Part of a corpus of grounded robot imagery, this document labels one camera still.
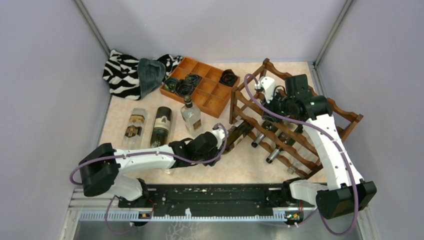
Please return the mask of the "black rolled item right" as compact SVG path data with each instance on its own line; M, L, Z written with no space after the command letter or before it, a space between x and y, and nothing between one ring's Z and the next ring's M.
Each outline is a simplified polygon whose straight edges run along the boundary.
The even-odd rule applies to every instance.
M238 79L239 77L232 69L226 69L222 72L219 83L227 87L233 87Z

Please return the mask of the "dark wine bottle back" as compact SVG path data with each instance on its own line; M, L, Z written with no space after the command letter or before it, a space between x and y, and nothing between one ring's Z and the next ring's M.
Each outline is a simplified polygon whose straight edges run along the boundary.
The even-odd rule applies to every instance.
M234 123L228 131L227 144L223 155L228 154L237 146L252 130L254 126L244 119L239 119Z

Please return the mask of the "standing clear bottle black cap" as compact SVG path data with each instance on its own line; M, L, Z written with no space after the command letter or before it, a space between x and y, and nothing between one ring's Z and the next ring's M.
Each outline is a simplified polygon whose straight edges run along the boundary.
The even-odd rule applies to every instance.
M184 106L180 109L180 113L184 125L192 137L197 137L203 131L201 111L199 107L192 102L190 95L185 95L183 101Z

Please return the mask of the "clear liquor bottle gold label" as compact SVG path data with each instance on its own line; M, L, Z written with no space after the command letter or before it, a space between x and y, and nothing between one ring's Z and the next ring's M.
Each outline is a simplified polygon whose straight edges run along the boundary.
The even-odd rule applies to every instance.
M140 149L148 113L144 108L134 108L130 114L121 147L124 150Z

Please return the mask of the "zebra striped cloth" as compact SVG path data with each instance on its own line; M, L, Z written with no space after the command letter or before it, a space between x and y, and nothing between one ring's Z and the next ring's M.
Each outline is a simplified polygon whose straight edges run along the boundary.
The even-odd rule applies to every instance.
M173 56L165 54L159 58L150 60L156 60L165 65L163 84L183 59L184 57L181 55ZM103 68L102 78L107 82L111 95L128 100L141 100L140 81L137 73L139 60L132 55L119 52L115 49L110 51L109 58Z

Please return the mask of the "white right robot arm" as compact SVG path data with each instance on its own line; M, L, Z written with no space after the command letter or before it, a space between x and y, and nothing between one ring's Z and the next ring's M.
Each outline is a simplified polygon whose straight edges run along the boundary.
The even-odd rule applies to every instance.
M285 96L278 90L276 81L263 76L255 90L264 94L261 101L267 117L278 115L294 117L310 137L326 174L326 183L293 180L282 191L281 199L287 206L300 200L318 208L327 220L362 211L377 193L373 181L365 181L356 170L340 139L333 110L323 95L314 95L304 74L287 77Z

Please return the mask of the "dark wine bottle lying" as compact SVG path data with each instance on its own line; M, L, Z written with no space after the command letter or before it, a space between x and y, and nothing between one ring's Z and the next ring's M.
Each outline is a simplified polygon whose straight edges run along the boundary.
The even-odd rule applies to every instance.
M166 106L160 106L156 111L153 123L150 147L157 148L168 142L172 125L172 110Z

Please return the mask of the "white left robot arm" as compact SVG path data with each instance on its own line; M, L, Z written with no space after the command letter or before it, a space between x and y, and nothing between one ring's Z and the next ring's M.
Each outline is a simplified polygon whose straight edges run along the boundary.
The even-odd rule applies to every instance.
M227 131L217 124L212 131L194 139L185 138L155 148L125 150L103 143L78 164L83 194L96 197L108 193L144 207L150 200L147 185L140 178L128 177L128 173L213 164L223 154L227 139Z

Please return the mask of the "wooden wine rack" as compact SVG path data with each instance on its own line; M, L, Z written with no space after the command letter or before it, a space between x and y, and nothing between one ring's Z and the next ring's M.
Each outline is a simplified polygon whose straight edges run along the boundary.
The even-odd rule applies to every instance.
M277 70L272 62L268 58L266 58L262 65L252 74L254 74L254 77L259 75L260 77L267 77L266 73L267 71L271 72L272 74L276 75L279 79L282 79L284 81L288 80L292 77L292 75L288 72L281 72ZM244 82L240 85L236 85L231 90L231 99L230 99L230 123L234 124L236 122L236 117L241 117L243 120L249 122L252 126L254 126L254 129L257 129L261 134L264 134L265 137L269 138L273 143L276 144L277 148L272 148L271 145L269 145L266 142L258 143L259 146L267 150L270 154L273 153L275 149L282 150L284 152L287 152L290 154L294 159L297 160L302 166L305 166L309 169L309 172L305 172L304 170L300 169L299 167L294 166L294 163L291 163L289 159L283 155L280 155L278 153L276 155L276 159L278 159L280 162L282 162L284 165L286 165L289 169L293 169L294 173L296 173L301 179L309 179L316 173L318 173L321 169L323 169L323 165L321 163L321 159L318 157L318 152L316 148L307 140L307 138L301 134L301 132L296 132L294 130L290 130L288 126L283 126L283 123L275 123L270 122L273 126L275 126L277 129L281 130L282 133L285 133L288 136L288 139L292 139L294 143L300 144L304 149L308 150L311 154L314 154L318 159L316 161L310 161L304 157L302 157L295 148L293 148L293 145L286 144L287 141L283 142L279 140L278 136L275 133L268 133L264 127L262 127L258 121L246 114L243 113L243 110L246 108L249 108L256 112L258 115L263 114L264 110L262 110L260 107L262 107L261 102L259 102L259 106L254 103L252 99L248 100L244 95L241 93L243 89L246 89L247 91L247 84ZM287 96L287 87L285 87L285 90L277 90L278 93L281 93L283 96ZM291 100L293 97L288 98L288 103L285 103L285 107L287 104L290 106L294 106L296 103L294 100ZM244 105L242 107L237 106L237 102L241 101ZM363 119L362 114L356 114L355 112L348 112L345 110L342 110L340 107L337 106L336 102L331 98L326 98L326 102L329 105L331 113L336 113L342 118L346 119L350 122L350 124L346 128L342 128L340 126L336 125L336 132L338 137L340 137L342 143L348 138L350 133L353 131L355 126ZM302 107L294 107L295 111L288 112L287 118L297 121L306 122L306 110L302 110Z

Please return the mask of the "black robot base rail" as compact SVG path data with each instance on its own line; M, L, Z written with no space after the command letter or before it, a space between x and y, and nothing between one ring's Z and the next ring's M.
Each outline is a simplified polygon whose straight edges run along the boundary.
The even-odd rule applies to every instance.
M301 222L316 207L288 200L282 183L151 184L148 199L115 199L111 208L85 209L81 221Z

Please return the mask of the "small clear glass bottle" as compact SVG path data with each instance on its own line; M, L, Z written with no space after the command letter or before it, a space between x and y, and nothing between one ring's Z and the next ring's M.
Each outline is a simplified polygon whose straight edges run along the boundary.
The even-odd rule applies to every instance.
M163 171L168 175L173 175L175 172L175 169L164 169Z

